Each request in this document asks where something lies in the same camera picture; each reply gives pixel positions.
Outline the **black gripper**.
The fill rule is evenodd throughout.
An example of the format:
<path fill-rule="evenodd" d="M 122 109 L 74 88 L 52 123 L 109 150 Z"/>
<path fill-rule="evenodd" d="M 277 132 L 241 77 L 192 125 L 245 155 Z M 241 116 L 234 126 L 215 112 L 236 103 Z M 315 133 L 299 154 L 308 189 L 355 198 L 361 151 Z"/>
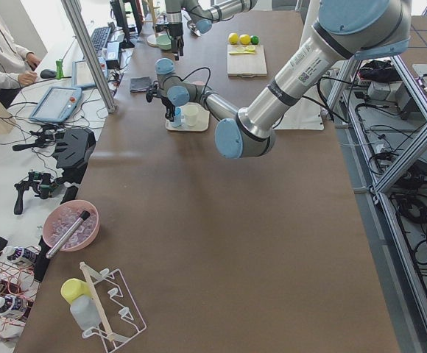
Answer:
<path fill-rule="evenodd" d="M 146 101 L 151 103 L 154 98 L 161 100 L 163 106 L 166 108 L 166 119 L 173 122 L 176 115 L 176 107 L 171 103 L 167 96 L 161 93 L 161 89 L 157 82 L 153 82 L 149 85 L 145 95 Z"/>
<path fill-rule="evenodd" d="M 158 23 L 155 25 L 156 32 L 166 30 L 171 38 L 171 50 L 175 60 L 179 60 L 183 56 L 183 24 L 182 23 Z"/>

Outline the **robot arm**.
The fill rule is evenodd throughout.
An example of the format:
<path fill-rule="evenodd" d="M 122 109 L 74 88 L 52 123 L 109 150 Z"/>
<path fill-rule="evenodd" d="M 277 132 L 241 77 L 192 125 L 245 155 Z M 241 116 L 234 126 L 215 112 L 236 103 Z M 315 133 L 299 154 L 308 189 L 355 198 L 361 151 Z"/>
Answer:
<path fill-rule="evenodd" d="M 191 22 L 201 34 L 208 32 L 214 23 L 226 21 L 239 13 L 251 11 L 257 4 L 256 0 L 230 0 L 203 9 L 197 0 L 165 1 L 167 35 L 171 43 L 171 53 L 175 60 L 183 56 L 183 16 L 182 11 L 189 14 Z"/>
<path fill-rule="evenodd" d="M 166 58 L 155 64 L 157 80 L 146 99 L 159 98 L 170 121 L 176 107 L 198 103 L 219 119 L 214 140 L 223 157 L 262 156 L 274 146 L 276 121 L 333 64 L 403 53 L 409 46 L 411 9 L 410 1 L 321 1 L 305 43 L 248 107 L 238 108 L 207 85 L 180 78 Z"/>

